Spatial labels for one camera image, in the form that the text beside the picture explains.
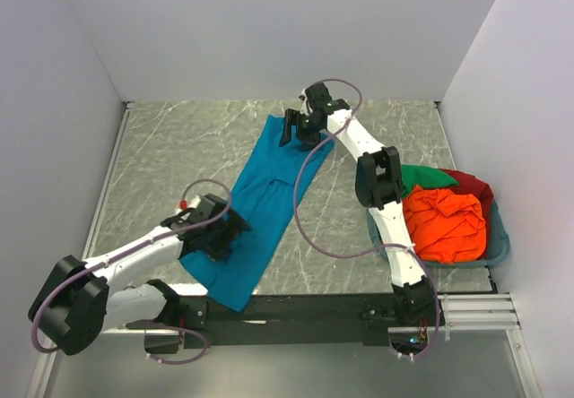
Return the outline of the blue t-shirt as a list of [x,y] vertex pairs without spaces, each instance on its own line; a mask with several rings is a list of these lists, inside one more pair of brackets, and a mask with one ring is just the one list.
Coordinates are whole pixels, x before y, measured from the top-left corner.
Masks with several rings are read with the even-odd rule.
[[207,289],[208,296],[236,312],[249,302],[293,216],[292,197],[301,200],[319,168],[335,147],[319,149],[297,178],[309,155],[293,140],[279,145],[283,119],[269,116],[257,143],[231,189],[231,208],[249,225],[230,245],[231,254],[215,262],[202,251],[185,255],[181,266]]

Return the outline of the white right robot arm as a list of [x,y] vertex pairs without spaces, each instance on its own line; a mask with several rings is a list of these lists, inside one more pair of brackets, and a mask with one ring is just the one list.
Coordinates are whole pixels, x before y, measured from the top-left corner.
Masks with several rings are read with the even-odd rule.
[[[299,109],[284,111],[281,147],[295,136],[309,152],[297,174],[293,194],[293,217],[300,234],[311,247],[332,258],[349,259],[384,250],[391,271],[394,292],[394,315],[400,324],[418,325],[424,320],[440,323],[440,302],[436,286],[422,260],[415,254],[402,204],[404,190],[399,152],[395,147],[378,141],[356,118],[363,97],[351,107],[344,99],[331,96],[321,80],[305,88],[300,94]],[[314,243],[302,228],[298,213],[299,186],[303,173],[313,156],[337,140],[355,162],[354,193],[359,204],[374,220],[382,244],[357,254],[330,253]]]

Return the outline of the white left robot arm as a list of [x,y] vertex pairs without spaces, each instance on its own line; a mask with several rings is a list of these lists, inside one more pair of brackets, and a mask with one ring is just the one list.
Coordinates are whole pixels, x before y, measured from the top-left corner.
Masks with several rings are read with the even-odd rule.
[[132,282],[148,269],[199,253],[226,261],[232,243],[250,230],[226,200],[200,195],[181,201],[174,215],[118,249],[90,260],[60,259],[28,312],[33,346],[72,356],[100,333],[125,324],[145,321],[181,330],[181,297],[169,284],[153,279],[133,287]]

